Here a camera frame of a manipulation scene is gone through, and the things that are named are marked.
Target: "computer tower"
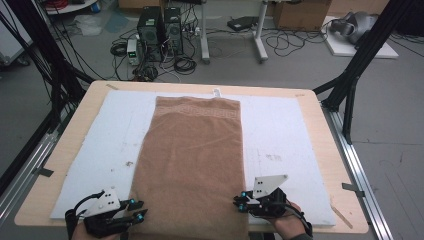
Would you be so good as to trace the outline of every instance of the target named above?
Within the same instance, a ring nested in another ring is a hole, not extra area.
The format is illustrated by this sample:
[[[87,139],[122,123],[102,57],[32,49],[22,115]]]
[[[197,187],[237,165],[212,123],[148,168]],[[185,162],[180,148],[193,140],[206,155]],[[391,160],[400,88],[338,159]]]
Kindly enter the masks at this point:
[[[163,52],[166,51],[166,48],[161,49],[159,44],[151,44],[146,47],[146,61],[147,62],[161,62],[163,61]]]
[[[168,51],[173,50],[174,54],[183,54],[183,36],[181,34],[181,10],[177,7],[164,9],[163,18],[165,23],[166,36],[168,40]]]
[[[161,45],[166,40],[161,8],[156,6],[142,8],[137,31],[142,42],[148,45]]]

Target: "hand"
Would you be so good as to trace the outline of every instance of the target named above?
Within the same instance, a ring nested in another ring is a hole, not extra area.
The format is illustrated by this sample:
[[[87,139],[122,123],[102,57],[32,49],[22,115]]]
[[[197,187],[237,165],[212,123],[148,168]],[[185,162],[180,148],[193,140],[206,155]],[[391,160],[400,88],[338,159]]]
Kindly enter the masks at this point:
[[[290,202],[290,204],[299,212],[301,212],[300,207],[296,203]],[[274,226],[277,233],[283,239],[289,240],[303,233],[306,233],[300,219],[294,216],[291,212],[286,211],[286,213],[284,213],[284,215],[280,218],[267,220]]]
[[[104,238],[100,238],[102,240],[115,240],[119,237],[119,234],[113,234]],[[72,235],[72,240],[97,240],[98,238],[91,236],[87,233],[87,229],[85,229],[84,223],[80,223],[74,230],[74,234]]]

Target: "white paper sheet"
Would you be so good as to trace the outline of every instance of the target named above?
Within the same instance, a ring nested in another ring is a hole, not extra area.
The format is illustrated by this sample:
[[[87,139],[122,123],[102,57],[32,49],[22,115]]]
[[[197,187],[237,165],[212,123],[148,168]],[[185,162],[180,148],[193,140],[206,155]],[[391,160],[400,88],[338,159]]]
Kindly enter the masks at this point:
[[[67,174],[51,218],[63,219],[64,213],[78,201],[111,186],[120,199],[127,199],[156,97],[212,98],[212,91],[210,95],[111,91]],[[241,103],[246,190],[253,189],[255,176],[288,174],[289,179],[281,186],[288,199],[302,206],[312,224],[334,225],[328,194],[297,100],[221,94]],[[87,202],[80,210],[91,204],[92,201]],[[255,218],[249,222],[267,223]]]

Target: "cardboard box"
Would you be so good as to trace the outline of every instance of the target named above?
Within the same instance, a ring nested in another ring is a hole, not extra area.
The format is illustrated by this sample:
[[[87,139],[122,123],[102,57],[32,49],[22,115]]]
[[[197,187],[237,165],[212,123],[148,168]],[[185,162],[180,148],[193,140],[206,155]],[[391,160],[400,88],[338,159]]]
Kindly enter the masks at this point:
[[[142,9],[146,6],[165,6],[164,0],[118,0],[119,8],[122,9]]]
[[[389,0],[336,0],[328,10],[328,16],[343,17],[348,12],[364,11],[368,14],[380,14]]]
[[[274,23],[279,29],[319,31],[331,0],[304,0],[299,4],[278,3],[274,10]]]
[[[274,16],[275,5],[277,5],[276,2],[268,2],[265,16]]]

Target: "desk leg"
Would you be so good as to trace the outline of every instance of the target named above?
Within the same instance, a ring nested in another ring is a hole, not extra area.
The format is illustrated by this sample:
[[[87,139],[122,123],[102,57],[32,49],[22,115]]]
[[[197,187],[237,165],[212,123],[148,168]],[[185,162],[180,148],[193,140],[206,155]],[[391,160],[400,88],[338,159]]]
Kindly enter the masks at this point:
[[[264,25],[264,19],[265,19],[267,7],[268,7],[268,0],[262,1],[261,9],[259,11],[258,29],[253,32],[253,38],[255,39],[256,46],[258,47],[258,50],[259,50],[261,63],[263,61],[268,60],[268,55],[266,54],[265,47],[261,39],[262,27]]]
[[[202,49],[202,60],[204,63],[209,64],[209,47],[208,39],[206,37],[206,0],[202,1],[202,33],[200,36],[200,47]]]

